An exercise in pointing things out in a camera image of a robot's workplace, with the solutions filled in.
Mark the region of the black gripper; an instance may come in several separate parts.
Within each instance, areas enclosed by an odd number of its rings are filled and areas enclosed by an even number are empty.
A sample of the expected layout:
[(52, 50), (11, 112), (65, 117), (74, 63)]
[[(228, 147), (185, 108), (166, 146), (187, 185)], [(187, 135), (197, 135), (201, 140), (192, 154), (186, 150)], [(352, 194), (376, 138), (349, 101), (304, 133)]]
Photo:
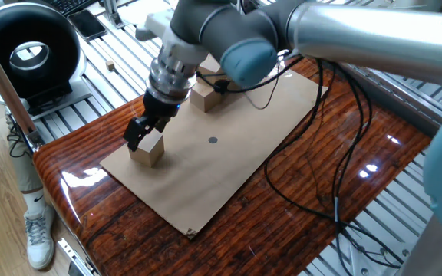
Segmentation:
[(155, 98), (149, 91), (143, 96), (144, 112), (141, 117), (132, 117), (124, 131), (123, 138), (127, 147), (136, 151), (141, 140), (155, 127), (162, 133), (171, 117), (175, 117), (180, 108), (179, 104), (164, 103)]

